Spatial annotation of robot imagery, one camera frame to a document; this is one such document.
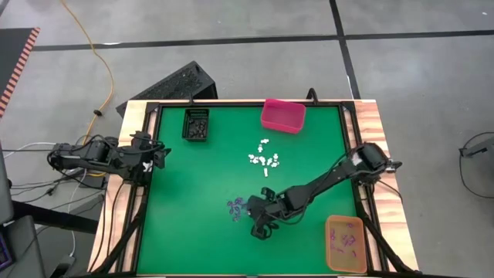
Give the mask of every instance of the black basket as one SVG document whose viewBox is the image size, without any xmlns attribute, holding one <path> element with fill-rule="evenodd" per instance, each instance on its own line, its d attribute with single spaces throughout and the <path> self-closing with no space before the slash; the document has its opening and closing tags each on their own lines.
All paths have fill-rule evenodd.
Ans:
<svg viewBox="0 0 494 278">
<path fill-rule="evenodd" d="M 186 109 L 182 138 L 204 142 L 208 137 L 209 109 Z"/>
<path fill-rule="evenodd" d="M 130 100 L 217 100 L 215 81 L 195 62 L 178 69 Z M 124 117 L 127 102 L 117 107 Z"/>
</svg>

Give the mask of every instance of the orange tray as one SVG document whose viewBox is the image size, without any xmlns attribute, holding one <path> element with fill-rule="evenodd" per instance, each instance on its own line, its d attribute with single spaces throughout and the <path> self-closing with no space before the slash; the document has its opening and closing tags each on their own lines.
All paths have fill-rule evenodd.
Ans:
<svg viewBox="0 0 494 278">
<path fill-rule="evenodd" d="M 365 273 L 364 224 L 358 217 L 332 215 L 326 221 L 326 262 L 329 268 Z"/>
</svg>

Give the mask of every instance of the pink container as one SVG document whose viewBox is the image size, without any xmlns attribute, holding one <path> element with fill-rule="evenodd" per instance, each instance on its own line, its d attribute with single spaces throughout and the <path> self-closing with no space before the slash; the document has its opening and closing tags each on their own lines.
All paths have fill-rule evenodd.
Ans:
<svg viewBox="0 0 494 278">
<path fill-rule="evenodd" d="M 266 99 L 262 108 L 261 123 L 265 128 L 298 134 L 306 117 L 303 104 Z"/>
</svg>

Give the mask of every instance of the gray floor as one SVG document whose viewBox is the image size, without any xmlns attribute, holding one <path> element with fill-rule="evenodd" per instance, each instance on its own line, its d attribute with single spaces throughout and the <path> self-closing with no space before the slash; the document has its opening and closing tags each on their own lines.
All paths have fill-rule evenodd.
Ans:
<svg viewBox="0 0 494 278">
<path fill-rule="evenodd" d="M 68 3 L 93 41 L 101 43 L 336 32 L 325 0 Z M 346 34 L 494 29 L 491 1 L 338 0 L 337 4 Z M 86 43 L 58 1 L 11 0 L 0 16 L 0 28 L 33 26 L 42 29 L 37 45 Z M 494 37 L 349 41 L 348 47 L 360 94 L 378 101 L 391 153 L 404 162 L 398 184 L 421 270 L 492 276 L 494 204 L 462 187 L 458 148 L 472 135 L 494 130 L 490 110 Z M 105 135 L 118 135 L 121 119 L 113 110 L 116 105 L 191 60 L 212 76 L 224 99 L 304 97 L 310 86 L 323 98 L 351 98 L 336 41 L 100 53 L 116 81 L 116 96 L 94 130 Z M 90 111 L 108 90 L 105 69 L 90 51 L 34 52 L 0 123 L 0 139 L 5 147 L 33 141 L 74 142 L 84 134 Z M 494 174 L 482 164 L 485 160 L 466 161 L 465 177 L 477 192 L 494 195 L 490 186 Z M 58 177 L 41 154 L 12 156 L 7 168 L 15 183 Z M 74 187 L 64 186 L 36 204 L 49 208 L 67 202 Z M 91 191 L 81 189 L 76 198 Z M 28 200 L 40 193 L 43 190 L 18 197 Z M 66 242 L 70 246 L 71 238 Z M 58 255 L 53 257 L 67 252 L 54 250 Z M 58 259 L 48 261 L 47 269 Z"/>
</svg>

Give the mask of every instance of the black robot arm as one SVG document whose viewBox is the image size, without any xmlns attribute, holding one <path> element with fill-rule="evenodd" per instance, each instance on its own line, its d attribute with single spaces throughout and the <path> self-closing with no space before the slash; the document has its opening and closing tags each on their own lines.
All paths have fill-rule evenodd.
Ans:
<svg viewBox="0 0 494 278">
<path fill-rule="evenodd" d="M 56 144 L 47 157 L 56 170 L 84 168 L 119 175 L 132 185 L 146 185 L 153 166 L 164 167 L 164 157 L 171 149 L 147 133 L 136 131 L 130 146 L 118 147 L 118 140 L 100 135 L 84 145 Z"/>
<path fill-rule="evenodd" d="M 296 215 L 305 213 L 314 198 L 349 178 L 362 183 L 374 183 L 380 174 L 390 168 L 397 168 L 401 162 L 393 162 L 373 143 L 365 143 L 351 150 L 328 171 L 306 185 L 295 185 L 276 194 L 269 188 L 261 193 L 265 198 L 251 196 L 247 210 L 254 226 L 251 234 L 259 239 L 267 239 L 278 226 L 276 220 L 285 222 Z"/>
</svg>

